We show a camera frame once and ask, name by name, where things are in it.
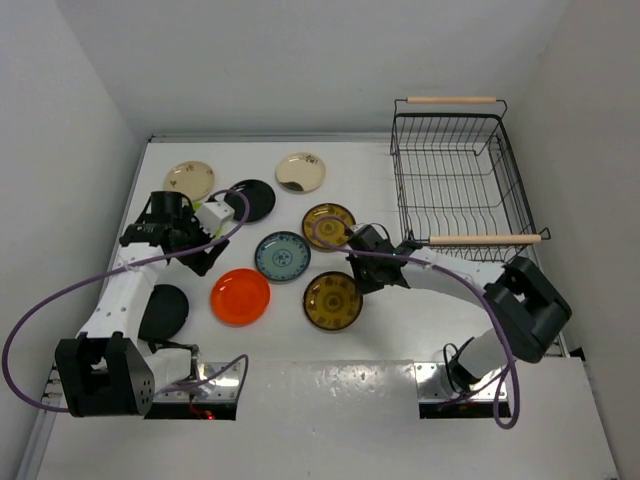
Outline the yellow patterned plate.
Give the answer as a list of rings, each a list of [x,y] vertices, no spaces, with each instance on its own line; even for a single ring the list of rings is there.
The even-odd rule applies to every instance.
[[[302,218],[302,235],[314,248],[329,251],[326,246],[342,247],[347,242],[346,230],[356,223],[353,214],[336,203],[321,203],[310,208]]]
[[[350,275],[329,271],[310,281],[302,304],[305,317],[312,325],[325,332],[338,332],[358,319],[364,300]]]

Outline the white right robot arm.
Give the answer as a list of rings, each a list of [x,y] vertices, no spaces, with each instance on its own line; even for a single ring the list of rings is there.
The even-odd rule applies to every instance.
[[[347,229],[347,257],[361,294],[387,286],[428,290],[476,304],[491,328],[445,362],[443,390],[467,394],[494,370],[540,362],[572,316],[568,302],[530,259],[474,262],[404,241],[395,246],[371,224]]]

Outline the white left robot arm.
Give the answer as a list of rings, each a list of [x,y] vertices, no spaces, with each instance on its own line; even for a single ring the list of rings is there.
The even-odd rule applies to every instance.
[[[192,348],[144,352],[138,345],[140,326],[170,260],[204,276],[228,245],[213,236],[233,215],[223,201],[195,208],[180,192],[151,193],[119,239],[116,273],[96,309],[75,338],[56,347],[55,363],[72,416],[144,416],[156,393],[191,375]]]

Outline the cream plate left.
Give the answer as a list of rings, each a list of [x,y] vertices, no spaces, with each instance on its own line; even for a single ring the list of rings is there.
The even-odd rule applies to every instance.
[[[213,168],[201,161],[186,161],[173,167],[165,176],[163,189],[182,193],[191,201],[207,197],[213,190]]]

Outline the matte black plate near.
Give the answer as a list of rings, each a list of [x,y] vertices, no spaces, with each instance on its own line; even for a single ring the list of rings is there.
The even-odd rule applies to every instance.
[[[185,293],[169,284],[156,285],[142,316],[138,338],[143,341],[168,341],[185,325],[189,301]]]

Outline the orange plate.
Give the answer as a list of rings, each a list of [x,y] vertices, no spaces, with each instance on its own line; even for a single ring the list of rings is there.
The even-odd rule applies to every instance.
[[[231,327],[245,327],[266,312],[271,289],[266,278],[256,270],[240,268],[225,273],[210,294],[214,316]]]

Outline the glossy black plate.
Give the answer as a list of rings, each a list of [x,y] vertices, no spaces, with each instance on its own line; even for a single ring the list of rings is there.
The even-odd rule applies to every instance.
[[[249,202],[247,223],[262,221],[275,207],[275,192],[269,184],[262,180],[242,180],[234,184],[231,189],[241,192]],[[239,222],[245,213],[243,200],[236,194],[226,193],[224,202],[234,210],[233,220]]]

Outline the blue floral plate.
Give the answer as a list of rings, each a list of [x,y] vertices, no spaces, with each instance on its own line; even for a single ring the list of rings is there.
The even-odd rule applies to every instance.
[[[254,265],[268,281],[287,283],[298,279],[309,267],[311,249],[305,239],[291,231],[264,237],[254,252]]]

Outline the cream plate with black mark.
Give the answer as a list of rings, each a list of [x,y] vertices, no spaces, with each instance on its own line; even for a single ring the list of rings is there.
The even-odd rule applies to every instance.
[[[318,189],[326,177],[325,162],[310,152],[296,152],[282,159],[275,170],[276,180],[285,189],[307,193]]]

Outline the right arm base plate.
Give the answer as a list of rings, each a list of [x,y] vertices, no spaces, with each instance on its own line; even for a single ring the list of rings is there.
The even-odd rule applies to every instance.
[[[459,397],[485,403],[495,398],[500,402],[508,400],[506,382],[500,383],[501,369],[490,371],[479,382],[472,384],[469,393],[459,386],[452,387],[449,384],[443,362],[416,362],[414,374],[418,399],[422,403],[446,402]]]

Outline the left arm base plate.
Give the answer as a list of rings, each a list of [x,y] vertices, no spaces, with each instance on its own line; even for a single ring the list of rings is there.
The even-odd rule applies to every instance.
[[[195,374],[188,383],[196,383],[184,390],[178,390],[175,385],[161,391],[154,397],[155,403],[187,402],[190,396],[198,403],[233,403],[238,399],[240,383],[245,373],[245,362],[240,360],[223,373],[220,370],[225,364],[199,363]]]

